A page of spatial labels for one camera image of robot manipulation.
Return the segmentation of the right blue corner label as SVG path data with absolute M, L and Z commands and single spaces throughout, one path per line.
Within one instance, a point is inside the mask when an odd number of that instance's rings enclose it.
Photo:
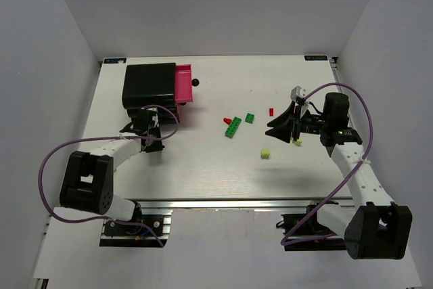
M 328 61 L 326 55 L 304 55 L 306 61 Z

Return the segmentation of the pale yellow lego brick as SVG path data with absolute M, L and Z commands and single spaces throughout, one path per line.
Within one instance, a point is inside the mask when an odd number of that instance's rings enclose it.
M 271 151 L 270 149 L 262 149 L 260 151 L 260 158 L 261 159 L 269 159 L 271 156 Z

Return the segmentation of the pink top drawer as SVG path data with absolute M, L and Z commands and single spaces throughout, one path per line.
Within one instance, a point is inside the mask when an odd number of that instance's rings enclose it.
M 193 85 L 191 64 L 176 65 L 175 69 L 175 101 L 187 104 L 193 101 Z

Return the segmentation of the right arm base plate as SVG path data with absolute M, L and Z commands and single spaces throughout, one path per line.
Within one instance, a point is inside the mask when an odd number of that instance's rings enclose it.
M 295 226 L 306 213 L 289 213 L 281 216 L 281 220 L 278 221 L 275 226 L 277 229 L 283 231 L 286 235 L 293 226 Z M 318 224 L 315 218 L 309 219 L 305 224 L 301 225 L 289 240 L 303 239 L 307 237 L 324 236 L 331 234 L 331 231 Z M 308 242 L 301 242 L 297 244 L 291 244 L 284 247 L 285 251 L 294 252 L 312 252 L 312 251 L 345 251 L 346 247 L 344 240 L 339 237 L 330 237 L 329 239 L 313 240 Z

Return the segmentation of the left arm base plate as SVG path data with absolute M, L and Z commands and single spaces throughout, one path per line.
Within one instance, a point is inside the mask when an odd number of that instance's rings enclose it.
M 162 248 L 166 244 L 170 233 L 170 213 L 157 214 L 145 210 L 142 221 L 155 233 L 162 245 L 146 227 L 129 227 L 108 221 L 103 224 L 99 246 L 112 248 Z

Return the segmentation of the black pink drawer cabinet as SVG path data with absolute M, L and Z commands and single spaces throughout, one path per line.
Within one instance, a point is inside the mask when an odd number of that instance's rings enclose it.
M 134 119 L 138 110 L 148 105 L 160 105 L 170 110 L 159 109 L 162 123 L 175 123 L 181 120 L 181 107 L 175 101 L 176 63 L 128 65 L 124 76 L 122 105 L 130 118 Z M 192 77 L 193 88 L 200 81 Z

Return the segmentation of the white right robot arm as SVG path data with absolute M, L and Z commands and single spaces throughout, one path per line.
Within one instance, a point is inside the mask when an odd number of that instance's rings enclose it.
M 285 143 L 297 141 L 301 133 L 318 135 L 340 169 L 355 209 L 333 202 L 332 194 L 308 205 L 301 220 L 279 223 L 285 229 L 282 246 L 338 236 L 352 259 L 402 259 L 413 216 L 408 206 L 398 205 L 386 192 L 364 157 L 363 141 L 348 125 L 348 96 L 327 93 L 318 114 L 311 114 L 308 105 L 309 101 L 294 95 L 286 111 L 268 123 L 266 135 Z

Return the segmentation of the blue corner label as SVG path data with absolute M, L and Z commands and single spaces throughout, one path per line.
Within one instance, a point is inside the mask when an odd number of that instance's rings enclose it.
M 328 61 L 326 55 L 304 55 L 306 61 Z
M 126 58 L 105 58 L 104 64 L 124 64 L 127 61 Z

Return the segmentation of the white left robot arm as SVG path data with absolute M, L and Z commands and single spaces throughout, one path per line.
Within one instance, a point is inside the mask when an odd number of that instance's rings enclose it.
M 60 204 L 114 220 L 138 223 L 138 203 L 114 194 L 114 171 L 142 152 L 162 150 L 157 108 L 142 108 L 135 119 L 111 140 L 90 152 L 75 151 L 68 160 Z

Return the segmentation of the small green square lego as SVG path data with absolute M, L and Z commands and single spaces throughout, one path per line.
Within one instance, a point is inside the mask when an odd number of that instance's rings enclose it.
M 247 115 L 245 117 L 245 122 L 252 124 L 254 122 L 254 119 L 255 119 L 255 115 L 254 114 L 247 113 Z

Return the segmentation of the long green lego brick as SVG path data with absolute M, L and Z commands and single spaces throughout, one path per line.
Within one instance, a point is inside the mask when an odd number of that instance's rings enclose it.
M 225 131 L 225 137 L 228 137 L 231 139 L 235 135 L 241 122 L 242 122 L 242 120 L 235 116 Z

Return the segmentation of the left blue corner label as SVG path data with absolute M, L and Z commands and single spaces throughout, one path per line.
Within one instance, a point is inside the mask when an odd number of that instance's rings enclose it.
M 105 58 L 104 64 L 124 64 L 127 61 L 126 58 Z

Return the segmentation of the red wedge lego piece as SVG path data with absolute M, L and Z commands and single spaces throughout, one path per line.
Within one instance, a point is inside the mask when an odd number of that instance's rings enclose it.
M 232 120 L 230 118 L 224 118 L 223 121 L 228 125 L 230 125 L 232 122 Z

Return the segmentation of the aluminium table frame rail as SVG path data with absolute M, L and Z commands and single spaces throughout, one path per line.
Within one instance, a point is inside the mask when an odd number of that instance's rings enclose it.
M 181 109 L 179 130 L 162 129 L 164 149 L 134 155 L 114 173 L 114 193 L 143 206 L 198 208 L 273 206 L 280 200 L 320 199 L 342 180 L 338 167 L 316 135 L 300 147 L 265 135 L 269 108 L 282 113 L 290 91 L 322 87 L 321 105 L 334 80 L 326 61 L 301 56 L 177 58 L 191 64 L 200 81 L 193 101 Z M 255 115 L 252 124 L 247 113 Z M 225 137 L 223 119 L 242 120 Z M 269 159 L 260 151 L 270 149 Z

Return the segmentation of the pale yellow studded lego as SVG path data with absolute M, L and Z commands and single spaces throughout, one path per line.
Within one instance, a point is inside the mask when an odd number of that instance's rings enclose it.
M 302 145 L 302 140 L 301 138 L 297 139 L 297 140 L 293 140 L 292 142 L 295 146 L 300 147 Z

